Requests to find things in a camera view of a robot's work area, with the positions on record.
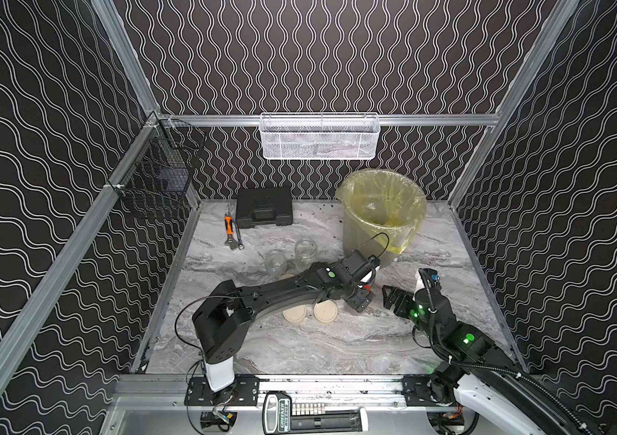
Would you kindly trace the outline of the trash bin with yellow bag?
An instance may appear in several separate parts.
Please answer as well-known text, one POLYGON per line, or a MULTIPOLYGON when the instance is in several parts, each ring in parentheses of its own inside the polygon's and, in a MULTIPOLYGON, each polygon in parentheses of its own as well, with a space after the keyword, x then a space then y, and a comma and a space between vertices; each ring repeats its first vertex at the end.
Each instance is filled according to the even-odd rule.
POLYGON ((424 190, 391 170, 349 174, 336 199, 344 211, 344 253, 356 249, 364 257, 378 257, 383 268, 403 254, 426 218, 424 190))

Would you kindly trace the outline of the glass jar with tea leaves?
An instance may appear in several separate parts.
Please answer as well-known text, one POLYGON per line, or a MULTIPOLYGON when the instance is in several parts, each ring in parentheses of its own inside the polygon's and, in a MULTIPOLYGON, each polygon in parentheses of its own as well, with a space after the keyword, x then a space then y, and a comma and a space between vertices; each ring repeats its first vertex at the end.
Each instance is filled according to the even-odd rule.
POLYGON ((281 277, 287 270, 287 258, 285 254, 278 249, 269 251, 264 257, 264 266, 266 271, 274 277, 281 277))

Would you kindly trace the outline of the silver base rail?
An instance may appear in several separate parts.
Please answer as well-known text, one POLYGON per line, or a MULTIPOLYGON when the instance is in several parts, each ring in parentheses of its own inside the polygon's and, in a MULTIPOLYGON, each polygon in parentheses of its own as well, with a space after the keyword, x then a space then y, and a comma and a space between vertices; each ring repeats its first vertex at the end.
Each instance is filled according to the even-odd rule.
MULTIPOLYGON (((423 375, 289 375, 238 374, 230 411, 259 411, 265 396, 285 393, 295 404, 328 410, 365 408, 369 411, 454 411, 470 408, 464 393, 449 402, 434 402, 423 375)), ((127 411, 210 411, 214 394, 202 376, 186 374, 125 375, 116 386, 113 407, 127 411)))

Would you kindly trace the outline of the cream lid of back jar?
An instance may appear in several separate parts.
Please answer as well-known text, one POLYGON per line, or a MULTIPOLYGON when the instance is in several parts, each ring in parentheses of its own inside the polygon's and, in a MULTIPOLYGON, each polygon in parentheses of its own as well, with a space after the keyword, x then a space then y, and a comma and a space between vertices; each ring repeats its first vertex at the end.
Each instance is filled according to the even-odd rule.
POLYGON ((308 310, 306 306, 294 306, 292 308, 285 309, 282 312, 283 318, 290 324, 297 326, 301 324, 307 317, 308 310))

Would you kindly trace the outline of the black plastic tool case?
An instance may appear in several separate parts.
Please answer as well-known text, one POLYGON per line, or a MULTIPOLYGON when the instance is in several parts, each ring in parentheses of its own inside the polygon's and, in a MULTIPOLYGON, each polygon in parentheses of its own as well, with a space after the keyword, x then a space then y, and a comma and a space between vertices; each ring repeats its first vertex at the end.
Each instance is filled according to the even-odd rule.
POLYGON ((235 217, 237 227, 243 229, 262 225, 292 225, 293 206, 290 188, 246 188, 240 190, 237 197, 235 217))

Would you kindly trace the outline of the jar with cream lid front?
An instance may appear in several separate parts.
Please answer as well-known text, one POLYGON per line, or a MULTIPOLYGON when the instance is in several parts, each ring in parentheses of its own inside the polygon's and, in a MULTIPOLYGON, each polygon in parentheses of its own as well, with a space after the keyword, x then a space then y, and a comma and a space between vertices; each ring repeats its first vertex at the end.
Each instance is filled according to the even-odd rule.
POLYGON ((299 272, 305 271, 316 261, 318 245, 313 239, 303 237, 295 244, 294 262, 299 272))

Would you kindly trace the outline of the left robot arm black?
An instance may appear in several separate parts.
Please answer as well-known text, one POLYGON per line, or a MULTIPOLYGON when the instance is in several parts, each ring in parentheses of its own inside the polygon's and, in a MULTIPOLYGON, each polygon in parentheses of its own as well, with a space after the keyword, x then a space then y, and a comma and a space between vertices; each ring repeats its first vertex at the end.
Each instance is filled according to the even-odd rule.
POLYGON ((192 315, 211 391, 217 393, 235 383, 233 359, 255 321, 327 300, 343 300, 361 313, 374 298, 370 286, 379 267, 378 257, 363 257, 355 250, 334 263, 316 262, 293 277, 270 284, 221 282, 192 315))

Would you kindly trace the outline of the orange handled wrench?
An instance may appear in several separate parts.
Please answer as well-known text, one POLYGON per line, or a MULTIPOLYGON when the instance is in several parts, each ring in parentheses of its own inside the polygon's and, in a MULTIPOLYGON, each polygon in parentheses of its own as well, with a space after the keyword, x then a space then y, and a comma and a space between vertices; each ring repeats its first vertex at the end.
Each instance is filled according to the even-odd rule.
POLYGON ((236 223, 230 212, 226 212, 224 215, 224 226, 226 231, 225 245, 231 250, 244 250, 240 230, 236 227, 236 223))

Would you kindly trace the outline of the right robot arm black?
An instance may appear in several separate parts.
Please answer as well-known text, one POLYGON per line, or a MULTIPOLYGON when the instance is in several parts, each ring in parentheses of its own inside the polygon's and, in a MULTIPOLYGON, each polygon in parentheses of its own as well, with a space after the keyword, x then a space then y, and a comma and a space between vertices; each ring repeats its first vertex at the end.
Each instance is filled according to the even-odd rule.
POLYGON ((417 271, 417 289, 383 286, 387 310, 422 332, 442 360, 428 376, 437 402, 455 401, 519 434, 597 434, 598 424, 582 418, 500 348, 481 329, 459 320, 442 292, 438 272, 417 271))

